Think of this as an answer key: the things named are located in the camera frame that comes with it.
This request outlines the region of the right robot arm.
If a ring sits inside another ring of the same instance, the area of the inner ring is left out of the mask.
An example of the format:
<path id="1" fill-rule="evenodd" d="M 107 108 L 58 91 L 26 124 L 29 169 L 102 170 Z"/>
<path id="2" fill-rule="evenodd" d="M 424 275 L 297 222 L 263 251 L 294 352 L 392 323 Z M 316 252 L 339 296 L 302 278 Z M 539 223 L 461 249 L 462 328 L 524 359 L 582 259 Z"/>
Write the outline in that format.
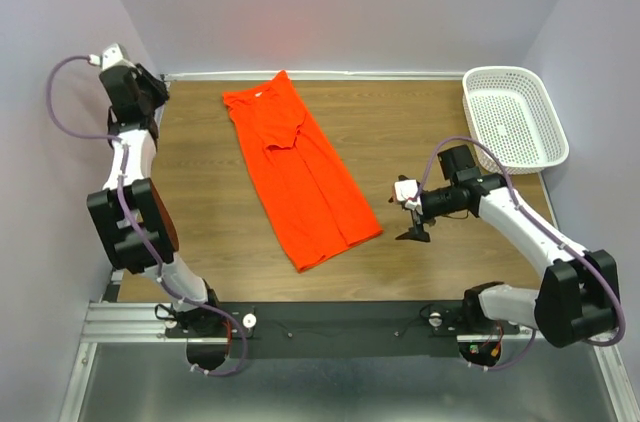
<path id="1" fill-rule="evenodd" d="M 447 186 L 427 190 L 423 180 L 400 176 L 391 202 L 411 215 L 401 239 L 428 242 L 437 218 L 467 212 L 500 232 L 536 270 L 538 289 L 489 282 L 466 291 L 460 321 L 480 334 L 496 321 L 538 331 L 563 348 L 577 342 L 607 347 L 620 342 L 626 319 L 620 302 L 615 259 L 563 235 L 535 212 L 515 189 L 504 166 L 483 173 L 471 154 L 481 144 L 460 137 L 450 149 L 437 147 L 429 161 L 440 165 Z"/>

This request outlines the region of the orange t-shirt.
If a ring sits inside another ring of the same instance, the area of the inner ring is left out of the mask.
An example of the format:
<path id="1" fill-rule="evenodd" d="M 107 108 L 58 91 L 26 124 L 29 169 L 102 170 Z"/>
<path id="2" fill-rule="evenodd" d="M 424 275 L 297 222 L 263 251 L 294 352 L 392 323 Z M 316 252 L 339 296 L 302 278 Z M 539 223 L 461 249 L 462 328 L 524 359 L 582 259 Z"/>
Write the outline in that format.
<path id="1" fill-rule="evenodd" d="M 382 234 L 364 194 L 284 71 L 226 92 L 251 181 L 299 272 Z"/>

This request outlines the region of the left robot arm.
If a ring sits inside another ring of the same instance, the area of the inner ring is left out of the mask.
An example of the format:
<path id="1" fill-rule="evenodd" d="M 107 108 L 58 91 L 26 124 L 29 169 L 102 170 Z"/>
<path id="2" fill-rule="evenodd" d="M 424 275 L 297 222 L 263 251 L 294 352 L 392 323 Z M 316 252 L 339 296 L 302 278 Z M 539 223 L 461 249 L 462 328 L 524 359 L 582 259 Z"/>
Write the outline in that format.
<path id="1" fill-rule="evenodd" d="M 179 254 L 173 221 L 151 179 L 159 128 L 156 112 L 169 99 L 165 84 L 140 64 L 104 69 L 99 79 L 111 106 L 109 144 L 113 161 L 87 208 L 109 261 L 117 270 L 154 281 L 170 296 L 157 305 L 157 319 L 185 334 L 212 337 L 225 322 L 215 292 Z"/>

